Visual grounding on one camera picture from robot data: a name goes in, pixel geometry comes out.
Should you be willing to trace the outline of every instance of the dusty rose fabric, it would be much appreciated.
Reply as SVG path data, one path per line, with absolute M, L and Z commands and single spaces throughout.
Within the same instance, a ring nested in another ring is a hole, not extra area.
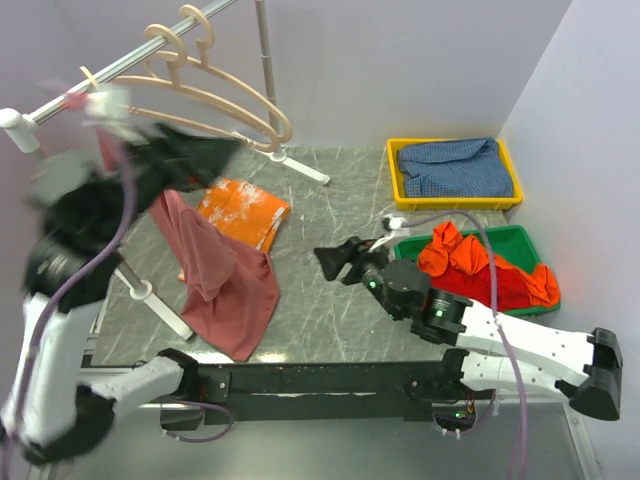
M 149 213 L 185 273 L 182 319 L 233 360 L 246 361 L 280 295 L 269 255 L 221 234 L 176 191 L 165 190 Z

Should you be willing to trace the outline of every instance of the orange and white patterned cloth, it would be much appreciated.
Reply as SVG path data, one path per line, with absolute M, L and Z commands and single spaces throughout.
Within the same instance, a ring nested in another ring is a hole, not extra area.
M 205 192 L 198 213 L 220 232 L 267 253 L 291 207 L 242 180 L 220 178 Z M 184 281 L 184 274 L 178 275 Z

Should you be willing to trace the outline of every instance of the yellow bin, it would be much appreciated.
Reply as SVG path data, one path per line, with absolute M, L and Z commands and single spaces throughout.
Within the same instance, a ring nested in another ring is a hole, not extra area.
M 511 180 L 513 180 L 513 197 L 430 197 L 430 198 L 409 198 L 404 191 L 402 172 L 398 168 L 398 150 L 414 143 L 444 142 L 451 140 L 447 138 L 390 138 L 387 140 L 387 156 L 389 158 L 389 168 L 391 168 L 391 182 L 393 183 L 393 198 L 396 206 L 401 210 L 418 209 L 485 209 L 485 210 L 506 210 L 522 202 L 522 189 L 516 172 L 511 163 L 511 157 L 507 147 L 502 140 L 497 140 L 499 144 L 500 160 L 504 163 Z

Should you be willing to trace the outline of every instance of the gray marble surface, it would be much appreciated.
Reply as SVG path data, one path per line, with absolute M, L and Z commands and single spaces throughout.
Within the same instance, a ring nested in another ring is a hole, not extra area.
M 409 322 L 393 322 L 359 286 L 326 282 L 312 250 L 334 246 L 352 235 L 380 235 L 380 218 L 395 210 L 391 177 L 382 148 L 290 148 L 289 155 L 331 176 L 319 186 L 246 150 L 226 175 L 245 179 L 288 201 L 292 211 L 280 227 L 271 255 L 281 288 L 278 307 L 251 362 L 359 362 L 440 359 L 444 347 L 409 333 Z M 196 205 L 201 194 L 191 194 Z M 434 212 L 405 212 L 418 218 Z M 483 226 L 506 225 L 502 212 L 473 211 Z M 472 229 L 461 216 L 459 229 Z M 416 228 L 427 234 L 443 220 Z M 169 306 L 180 311 L 185 287 L 179 265 L 148 216 L 132 229 L 123 254 L 151 281 Z M 129 298 L 114 279 L 93 358 L 95 365 L 129 365 L 174 347 L 201 362 L 215 362 L 216 349 L 201 338 L 185 342 L 144 304 Z

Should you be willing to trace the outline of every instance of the blue fabric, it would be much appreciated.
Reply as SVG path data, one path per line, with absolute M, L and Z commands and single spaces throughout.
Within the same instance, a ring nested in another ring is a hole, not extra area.
M 398 150 L 398 168 L 409 198 L 513 197 L 493 138 L 407 145 Z

